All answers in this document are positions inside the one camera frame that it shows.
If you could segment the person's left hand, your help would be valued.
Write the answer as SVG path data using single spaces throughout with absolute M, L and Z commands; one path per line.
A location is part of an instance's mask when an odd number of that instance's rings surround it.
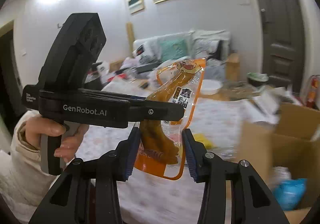
M 74 158 L 88 129 L 88 125 L 81 124 L 74 135 L 63 139 L 61 145 L 55 150 L 54 156 L 62 158 L 66 163 L 69 163 Z M 25 140 L 33 147 L 39 149 L 41 134 L 47 135 L 48 137 L 59 137 L 65 132 L 65 126 L 53 120 L 42 117 L 32 117 L 27 120 L 25 125 Z

